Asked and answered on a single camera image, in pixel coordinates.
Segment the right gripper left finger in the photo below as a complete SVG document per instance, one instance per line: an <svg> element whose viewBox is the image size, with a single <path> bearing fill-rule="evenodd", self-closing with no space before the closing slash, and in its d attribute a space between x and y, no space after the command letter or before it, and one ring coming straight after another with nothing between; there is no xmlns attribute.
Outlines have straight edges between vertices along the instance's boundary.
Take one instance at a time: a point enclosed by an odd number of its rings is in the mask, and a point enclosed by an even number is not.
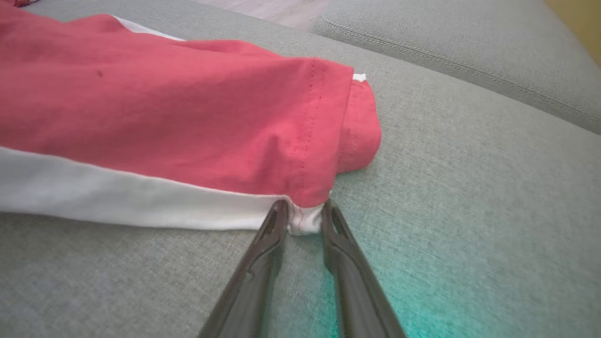
<svg viewBox="0 0 601 338"><path fill-rule="evenodd" d="M283 263L288 217L287 201L275 201L198 338L267 338L273 287Z"/></svg>

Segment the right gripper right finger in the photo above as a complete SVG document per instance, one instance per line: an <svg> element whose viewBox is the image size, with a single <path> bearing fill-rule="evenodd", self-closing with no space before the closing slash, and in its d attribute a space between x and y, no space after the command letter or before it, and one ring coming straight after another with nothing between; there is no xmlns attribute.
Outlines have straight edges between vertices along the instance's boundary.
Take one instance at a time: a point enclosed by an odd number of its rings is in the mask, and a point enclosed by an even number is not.
<svg viewBox="0 0 601 338"><path fill-rule="evenodd" d="M322 209L324 263L333 277L339 338L407 338L338 206Z"/></svg>

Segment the red white basketball jersey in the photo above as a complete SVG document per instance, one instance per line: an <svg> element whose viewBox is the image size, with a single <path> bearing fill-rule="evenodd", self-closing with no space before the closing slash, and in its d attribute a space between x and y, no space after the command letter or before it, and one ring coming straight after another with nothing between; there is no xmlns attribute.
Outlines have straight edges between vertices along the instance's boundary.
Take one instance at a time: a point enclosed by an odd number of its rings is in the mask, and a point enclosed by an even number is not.
<svg viewBox="0 0 601 338"><path fill-rule="evenodd" d="M381 135L352 67L0 4L0 212L257 230L283 201L294 233L318 232Z"/></svg>

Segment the grey sofa seat cushion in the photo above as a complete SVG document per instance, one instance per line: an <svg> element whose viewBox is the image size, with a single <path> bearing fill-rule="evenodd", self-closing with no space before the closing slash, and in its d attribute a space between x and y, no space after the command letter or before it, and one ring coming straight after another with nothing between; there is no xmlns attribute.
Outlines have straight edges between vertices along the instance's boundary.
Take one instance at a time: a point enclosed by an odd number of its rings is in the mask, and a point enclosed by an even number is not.
<svg viewBox="0 0 601 338"><path fill-rule="evenodd" d="M601 69L543 0L331 0L311 31L601 135Z"/></svg>

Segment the yellow sofa back cushion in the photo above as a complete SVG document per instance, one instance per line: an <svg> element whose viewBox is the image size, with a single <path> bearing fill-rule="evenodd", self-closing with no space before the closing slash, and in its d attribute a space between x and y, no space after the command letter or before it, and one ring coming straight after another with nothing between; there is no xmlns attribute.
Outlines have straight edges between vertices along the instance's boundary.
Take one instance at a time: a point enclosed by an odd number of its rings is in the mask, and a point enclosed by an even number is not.
<svg viewBox="0 0 601 338"><path fill-rule="evenodd" d="M601 0L544 0L601 69Z"/></svg>

